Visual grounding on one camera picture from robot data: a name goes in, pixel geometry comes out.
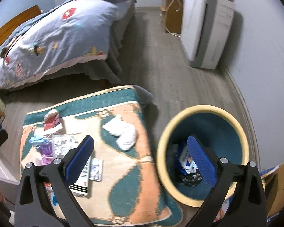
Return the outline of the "pink purple candy wrapper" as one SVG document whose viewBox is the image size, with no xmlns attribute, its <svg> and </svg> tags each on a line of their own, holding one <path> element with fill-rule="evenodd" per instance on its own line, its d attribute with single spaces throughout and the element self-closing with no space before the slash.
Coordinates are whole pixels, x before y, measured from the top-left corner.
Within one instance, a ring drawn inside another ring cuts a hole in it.
<svg viewBox="0 0 284 227">
<path fill-rule="evenodd" d="M 38 166 L 49 165 L 53 160 L 53 148 L 51 143 L 41 144 L 36 147 L 37 152 L 40 154 L 40 158 L 36 158 L 36 164 Z"/>
</svg>

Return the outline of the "white Coltalin medicine box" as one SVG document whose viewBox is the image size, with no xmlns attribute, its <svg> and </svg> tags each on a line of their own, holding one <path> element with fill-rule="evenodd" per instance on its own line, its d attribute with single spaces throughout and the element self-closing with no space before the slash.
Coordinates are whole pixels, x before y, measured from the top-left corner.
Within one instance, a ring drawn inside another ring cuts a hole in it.
<svg viewBox="0 0 284 227">
<path fill-rule="evenodd" d="M 89 177 L 91 168 L 91 157 L 86 162 L 81 174 L 79 175 L 77 182 L 70 185 L 71 192 L 79 197 L 86 197 L 89 191 Z"/>
</svg>

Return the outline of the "red white snack wrapper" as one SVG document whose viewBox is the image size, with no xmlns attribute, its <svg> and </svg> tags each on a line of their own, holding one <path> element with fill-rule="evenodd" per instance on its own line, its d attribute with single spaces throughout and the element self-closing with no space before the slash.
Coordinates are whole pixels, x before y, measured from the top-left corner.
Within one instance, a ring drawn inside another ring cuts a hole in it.
<svg viewBox="0 0 284 227">
<path fill-rule="evenodd" d="M 56 109 L 50 110 L 44 116 L 44 129 L 45 130 L 55 128 L 59 124 L 60 124 L 60 115 L 59 115 L 59 112 Z"/>
</svg>

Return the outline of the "silver pill blister pack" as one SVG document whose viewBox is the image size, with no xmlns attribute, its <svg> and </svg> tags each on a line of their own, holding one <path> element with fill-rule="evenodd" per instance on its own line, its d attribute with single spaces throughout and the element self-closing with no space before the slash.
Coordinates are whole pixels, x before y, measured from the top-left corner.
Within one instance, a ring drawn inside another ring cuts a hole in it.
<svg viewBox="0 0 284 227">
<path fill-rule="evenodd" d="M 89 180 L 101 182 L 104 161 L 98 158 L 92 158 L 90 163 Z"/>
</svg>

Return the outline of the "white tissue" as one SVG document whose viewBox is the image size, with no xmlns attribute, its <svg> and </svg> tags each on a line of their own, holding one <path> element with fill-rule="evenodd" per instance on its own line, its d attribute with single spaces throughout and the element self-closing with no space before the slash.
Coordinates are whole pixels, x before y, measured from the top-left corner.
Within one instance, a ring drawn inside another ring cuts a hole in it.
<svg viewBox="0 0 284 227">
<path fill-rule="evenodd" d="M 133 124 L 124 121 L 120 114 L 117 114 L 102 128 L 116 137 L 116 144 L 123 151 L 129 151 L 137 140 L 137 131 Z"/>
</svg>

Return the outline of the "blue silver foil wrapper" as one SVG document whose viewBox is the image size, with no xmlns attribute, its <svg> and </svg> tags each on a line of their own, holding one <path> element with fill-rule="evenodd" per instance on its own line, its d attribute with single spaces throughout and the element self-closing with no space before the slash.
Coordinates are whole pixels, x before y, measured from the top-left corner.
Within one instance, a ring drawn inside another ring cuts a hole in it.
<svg viewBox="0 0 284 227">
<path fill-rule="evenodd" d="M 180 144 L 177 149 L 175 166 L 182 175 L 196 173 L 197 166 L 192 156 L 190 155 L 187 144 L 185 142 Z"/>
</svg>

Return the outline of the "black plastic trash bag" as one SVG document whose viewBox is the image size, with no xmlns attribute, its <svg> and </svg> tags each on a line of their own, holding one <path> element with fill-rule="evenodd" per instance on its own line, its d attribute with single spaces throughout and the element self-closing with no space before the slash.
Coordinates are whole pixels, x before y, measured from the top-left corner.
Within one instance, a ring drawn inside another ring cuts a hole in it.
<svg viewBox="0 0 284 227">
<path fill-rule="evenodd" d="M 199 185 L 202 180 L 203 177 L 200 173 L 200 171 L 198 169 L 196 169 L 196 171 L 194 173 L 186 173 L 185 175 L 182 174 L 180 175 L 180 178 L 182 180 L 182 182 L 189 187 L 196 187 L 197 185 Z"/>
</svg>

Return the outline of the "teal and yellow trash bin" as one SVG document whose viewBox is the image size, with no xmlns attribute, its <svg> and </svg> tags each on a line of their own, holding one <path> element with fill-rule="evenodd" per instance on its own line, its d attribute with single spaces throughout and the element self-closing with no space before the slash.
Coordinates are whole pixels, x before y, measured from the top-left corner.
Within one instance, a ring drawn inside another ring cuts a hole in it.
<svg viewBox="0 0 284 227">
<path fill-rule="evenodd" d="M 246 165 L 249 161 L 249 146 L 240 123 L 227 111 L 211 105 L 196 105 L 179 112 L 164 128 L 159 139 L 156 166 L 159 178 L 167 192 L 177 201 L 199 208 L 209 191 L 210 184 L 201 181 L 195 187 L 177 182 L 172 166 L 167 159 L 175 145 L 196 135 L 201 143 L 211 148 L 218 157 L 225 157 L 231 163 Z"/>
</svg>

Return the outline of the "brown cardboard box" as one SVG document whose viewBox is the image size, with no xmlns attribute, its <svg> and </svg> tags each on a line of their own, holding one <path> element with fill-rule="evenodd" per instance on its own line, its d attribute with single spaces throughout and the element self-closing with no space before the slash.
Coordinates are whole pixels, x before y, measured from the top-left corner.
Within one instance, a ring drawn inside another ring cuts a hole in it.
<svg viewBox="0 0 284 227">
<path fill-rule="evenodd" d="M 284 207 L 284 163 L 273 173 L 273 184 L 271 192 L 266 199 L 267 218 L 278 214 Z"/>
</svg>

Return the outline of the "teal orange patterned cushion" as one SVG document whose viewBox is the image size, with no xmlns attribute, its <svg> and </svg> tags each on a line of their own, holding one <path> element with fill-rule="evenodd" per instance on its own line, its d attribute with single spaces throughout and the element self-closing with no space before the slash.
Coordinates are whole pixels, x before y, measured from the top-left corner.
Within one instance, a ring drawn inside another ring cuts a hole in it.
<svg viewBox="0 0 284 227">
<path fill-rule="evenodd" d="M 159 184 L 145 127 L 143 107 L 152 100 L 145 89 L 114 87 L 53 106 L 67 134 L 94 140 L 92 156 L 102 159 L 102 180 L 88 182 L 88 194 L 77 197 L 96 226 L 176 226 L 183 218 L 180 206 Z M 117 137 L 104 129 L 119 117 L 134 126 L 134 146 L 123 151 Z"/>
</svg>

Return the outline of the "wooden bed headboard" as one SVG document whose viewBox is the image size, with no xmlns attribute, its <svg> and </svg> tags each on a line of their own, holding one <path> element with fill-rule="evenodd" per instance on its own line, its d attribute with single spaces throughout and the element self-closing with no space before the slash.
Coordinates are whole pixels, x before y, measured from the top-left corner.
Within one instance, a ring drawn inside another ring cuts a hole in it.
<svg viewBox="0 0 284 227">
<path fill-rule="evenodd" d="M 40 14 L 40 8 L 34 5 L 8 21 L 0 28 L 0 46 L 19 25 Z"/>
</svg>

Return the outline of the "white grey air purifier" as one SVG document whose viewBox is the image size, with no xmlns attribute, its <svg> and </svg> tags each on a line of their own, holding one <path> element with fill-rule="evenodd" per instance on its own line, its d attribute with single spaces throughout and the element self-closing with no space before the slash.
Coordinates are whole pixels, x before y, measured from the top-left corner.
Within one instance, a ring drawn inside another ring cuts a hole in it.
<svg viewBox="0 0 284 227">
<path fill-rule="evenodd" d="M 234 1 L 184 0 L 180 42 L 190 67 L 217 67 L 232 26 Z"/>
</svg>

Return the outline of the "wooden side cabinet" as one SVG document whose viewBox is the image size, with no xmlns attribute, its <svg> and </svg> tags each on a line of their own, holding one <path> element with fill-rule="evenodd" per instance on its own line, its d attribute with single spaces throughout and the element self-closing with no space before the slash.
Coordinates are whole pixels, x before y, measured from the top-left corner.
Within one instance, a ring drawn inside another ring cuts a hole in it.
<svg viewBox="0 0 284 227">
<path fill-rule="evenodd" d="M 166 33 L 180 35 L 184 0 L 162 0 L 161 18 Z"/>
</svg>

